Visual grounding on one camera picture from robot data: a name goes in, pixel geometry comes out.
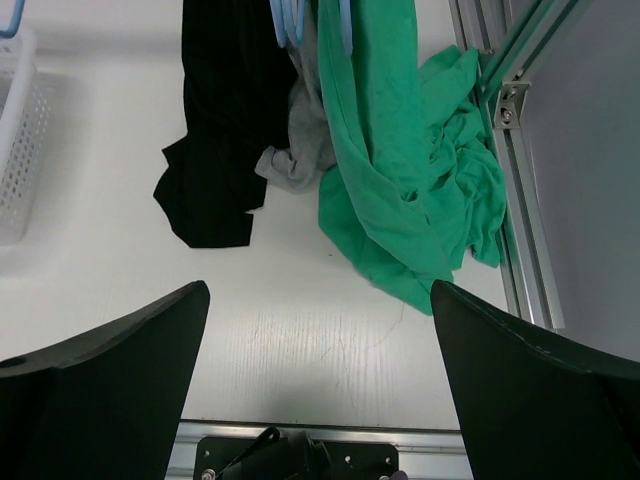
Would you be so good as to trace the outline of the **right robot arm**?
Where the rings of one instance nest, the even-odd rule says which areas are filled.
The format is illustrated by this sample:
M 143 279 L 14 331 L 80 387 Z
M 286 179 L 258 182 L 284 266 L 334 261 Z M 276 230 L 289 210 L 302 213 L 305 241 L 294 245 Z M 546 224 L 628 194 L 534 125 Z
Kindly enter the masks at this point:
M 1 364 L 5 479 L 160 479 L 204 333 L 193 282 L 117 320 Z M 635 479 L 639 366 L 507 314 L 449 282 L 431 303 L 473 476 Z M 389 444 L 274 426 L 203 439 L 198 479 L 399 479 Z

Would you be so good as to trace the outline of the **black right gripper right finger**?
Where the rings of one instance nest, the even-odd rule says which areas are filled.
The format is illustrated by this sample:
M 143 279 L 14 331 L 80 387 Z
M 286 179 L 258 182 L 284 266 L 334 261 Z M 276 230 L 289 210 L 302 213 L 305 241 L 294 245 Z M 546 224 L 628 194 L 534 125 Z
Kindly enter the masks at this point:
M 474 478 L 638 478 L 638 363 L 447 281 L 430 298 Z

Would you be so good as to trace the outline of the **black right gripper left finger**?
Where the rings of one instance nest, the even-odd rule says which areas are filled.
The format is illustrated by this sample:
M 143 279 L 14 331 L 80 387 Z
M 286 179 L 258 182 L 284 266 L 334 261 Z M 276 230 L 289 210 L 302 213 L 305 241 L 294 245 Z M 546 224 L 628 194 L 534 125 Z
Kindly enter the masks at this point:
M 205 330 L 202 281 L 1 363 L 4 479 L 162 479 Z

